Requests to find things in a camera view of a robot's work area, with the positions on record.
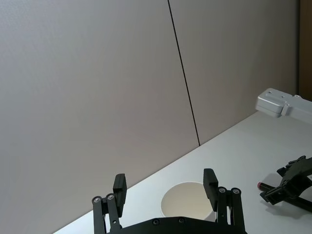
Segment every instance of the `white paper cup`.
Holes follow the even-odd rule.
[[[164,217],[184,216],[215,221],[215,212],[207,198],[203,184],[184,182],[173,186],[161,201]]]

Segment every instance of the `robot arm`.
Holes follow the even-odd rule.
[[[312,102],[276,89],[267,89],[257,99],[256,110],[272,117],[290,116],[312,124]]]

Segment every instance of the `bolt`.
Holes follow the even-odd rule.
[[[224,188],[219,188],[219,192],[220,193],[225,193],[225,189]]]
[[[94,202],[99,202],[100,200],[101,200],[101,198],[99,198],[99,197],[96,197],[93,199]]]
[[[238,189],[233,189],[233,193],[239,194],[239,190]]]
[[[179,223],[184,223],[185,220],[184,220],[184,218],[179,218],[178,221],[179,221]]]
[[[153,219],[153,225],[158,225],[159,224],[159,219]]]

